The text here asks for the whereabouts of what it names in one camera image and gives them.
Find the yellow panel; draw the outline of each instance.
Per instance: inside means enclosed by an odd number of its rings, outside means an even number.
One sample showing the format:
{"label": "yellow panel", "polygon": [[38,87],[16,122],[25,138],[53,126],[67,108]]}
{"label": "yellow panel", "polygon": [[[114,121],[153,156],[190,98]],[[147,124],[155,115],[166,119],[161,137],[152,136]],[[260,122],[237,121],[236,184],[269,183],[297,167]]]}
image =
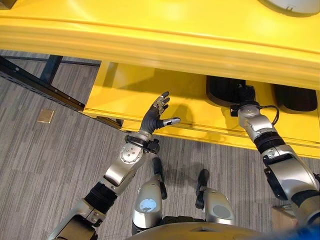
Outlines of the yellow panel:
{"label": "yellow panel", "polygon": [[[136,132],[139,130],[141,123],[135,121],[125,120],[123,122],[122,130]],[[256,150],[256,146],[249,138],[238,136],[222,135],[216,133],[209,133],[197,130],[182,129],[176,127],[166,126],[154,132],[155,135],[166,137],[174,137],[181,139],[188,139],[193,141],[201,141],[212,144],[221,144],[232,147],[246,148]],[[291,145],[294,151],[301,157],[318,158],[320,159],[320,149],[317,147],[301,146],[287,142]]]}
{"label": "yellow panel", "polygon": [[[270,84],[247,84],[254,86],[261,105],[276,104]],[[208,100],[206,76],[194,73],[103,61],[84,113],[139,122],[150,104],[165,91],[170,91],[171,101],[163,118],[180,117],[177,128],[248,137],[238,126],[238,119],[230,116],[229,108]],[[272,120],[276,111],[263,109],[262,113]],[[319,147],[317,110],[303,114],[280,112],[276,129],[286,142]]]}
{"label": "yellow panel", "polygon": [[258,0],[17,0],[0,48],[320,90],[319,24]]}

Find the black cable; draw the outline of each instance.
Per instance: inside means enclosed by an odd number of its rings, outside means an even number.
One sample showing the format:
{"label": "black cable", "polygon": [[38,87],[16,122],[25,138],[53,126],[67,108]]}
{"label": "black cable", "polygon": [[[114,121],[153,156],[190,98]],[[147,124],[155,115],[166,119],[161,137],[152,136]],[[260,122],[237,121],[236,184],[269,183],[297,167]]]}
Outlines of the black cable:
{"label": "black cable", "polygon": [[275,105],[267,105],[267,106],[260,106],[259,109],[267,109],[267,108],[273,108],[273,109],[276,109],[276,114],[275,114],[275,118],[272,122],[272,125],[276,125],[276,123],[278,122],[279,120],[279,116],[280,116],[280,111],[279,111],[279,108]]}

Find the gray carpet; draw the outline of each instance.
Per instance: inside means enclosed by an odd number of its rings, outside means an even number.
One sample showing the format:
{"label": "gray carpet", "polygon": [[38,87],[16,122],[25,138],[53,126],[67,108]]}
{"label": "gray carpet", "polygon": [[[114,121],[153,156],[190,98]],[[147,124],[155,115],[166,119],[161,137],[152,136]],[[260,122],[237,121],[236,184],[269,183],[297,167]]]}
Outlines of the gray carpet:
{"label": "gray carpet", "polygon": [[[39,76],[43,62],[14,60]],[[86,102],[98,68],[64,63],[53,85]],[[55,110],[51,124],[36,122],[41,108]],[[118,156],[123,132],[0,79],[0,239],[45,239]],[[195,208],[197,174],[231,202],[238,226],[272,230],[271,206],[280,205],[263,174],[257,151],[159,137],[168,198],[164,216],[203,218]],[[101,240],[131,235],[137,190],[152,176],[150,160],[138,170],[98,229]],[[304,160],[320,172],[320,160]]]}

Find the white circle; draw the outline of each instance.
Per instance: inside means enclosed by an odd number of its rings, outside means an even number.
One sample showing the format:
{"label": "white circle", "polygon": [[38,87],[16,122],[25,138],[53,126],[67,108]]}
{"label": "white circle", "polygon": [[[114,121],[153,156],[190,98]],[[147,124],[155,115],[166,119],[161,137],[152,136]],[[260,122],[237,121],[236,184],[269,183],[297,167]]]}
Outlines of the white circle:
{"label": "white circle", "polygon": [[149,213],[157,207],[157,203],[151,198],[146,198],[140,202],[139,207],[142,212]]}

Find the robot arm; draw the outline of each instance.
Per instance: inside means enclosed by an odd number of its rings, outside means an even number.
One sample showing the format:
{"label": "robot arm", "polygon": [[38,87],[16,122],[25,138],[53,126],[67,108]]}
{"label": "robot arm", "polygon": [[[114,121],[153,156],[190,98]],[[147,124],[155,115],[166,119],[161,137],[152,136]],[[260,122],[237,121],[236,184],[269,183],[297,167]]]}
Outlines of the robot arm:
{"label": "robot arm", "polygon": [[320,192],[314,174],[279,136],[274,127],[276,119],[272,124],[260,114],[261,108],[255,101],[246,101],[231,106],[230,113],[238,117],[239,125],[260,152],[266,166],[264,173],[274,195],[289,200],[300,225],[319,224]]}
{"label": "robot arm", "polygon": [[160,120],[168,108],[169,92],[160,95],[145,114],[139,132],[125,137],[126,144],[105,175],[82,198],[53,230],[48,240],[96,240],[96,229],[106,218],[115,200],[130,184],[137,169],[145,162],[145,153],[157,153],[158,140],[152,133],[159,128],[180,122],[180,118]]}

